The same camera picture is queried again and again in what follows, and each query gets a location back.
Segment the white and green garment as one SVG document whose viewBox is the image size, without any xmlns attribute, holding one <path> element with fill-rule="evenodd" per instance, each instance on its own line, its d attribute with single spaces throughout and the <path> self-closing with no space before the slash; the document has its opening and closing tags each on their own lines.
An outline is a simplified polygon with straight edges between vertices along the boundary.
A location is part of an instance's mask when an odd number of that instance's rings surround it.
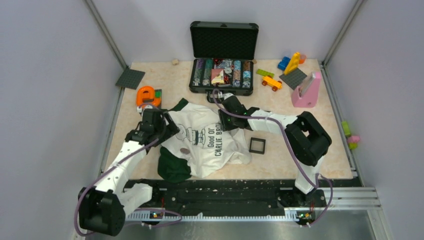
<svg viewBox="0 0 424 240">
<path fill-rule="evenodd" d="M 227 164 L 248 164 L 252 155 L 242 129 L 222 131 L 216 109 L 182 98 L 168 110 L 179 133 L 161 144 L 157 173 L 167 182 L 205 178 Z M 180 152 L 181 148 L 190 154 Z"/>
</svg>

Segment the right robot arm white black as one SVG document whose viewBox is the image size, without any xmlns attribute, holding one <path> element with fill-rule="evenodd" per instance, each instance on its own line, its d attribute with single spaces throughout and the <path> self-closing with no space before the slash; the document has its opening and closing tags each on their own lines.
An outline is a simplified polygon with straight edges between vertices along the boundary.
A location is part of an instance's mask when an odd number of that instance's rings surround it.
<svg viewBox="0 0 424 240">
<path fill-rule="evenodd" d="M 294 116 L 246 108 L 235 95 L 225 93 L 218 114 L 224 131 L 245 129 L 282 136 L 298 169 L 293 200 L 299 206 L 313 200 L 319 168 L 332 139 L 311 112 Z"/>
</svg>

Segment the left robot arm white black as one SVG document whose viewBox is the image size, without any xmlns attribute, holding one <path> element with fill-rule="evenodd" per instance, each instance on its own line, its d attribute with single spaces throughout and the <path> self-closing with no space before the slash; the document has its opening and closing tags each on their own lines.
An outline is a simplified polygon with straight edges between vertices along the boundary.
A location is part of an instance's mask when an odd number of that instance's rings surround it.
<svg viewBox="0 0 424 240">
<path fill-rule="evenodd" d="M 74 228 L 82 237 L 93 233 L 118 235 L 126 218 L 139 206 L 154 207 L 160 193 L 145 183 L 126 187 L 138 163 L 149 150 L 179 133 L 167 110 L 146 108 L 135 129 L 125 136 L 122 147 L 107 170 L 81 189 L 74 211 Z"/>
</svg>

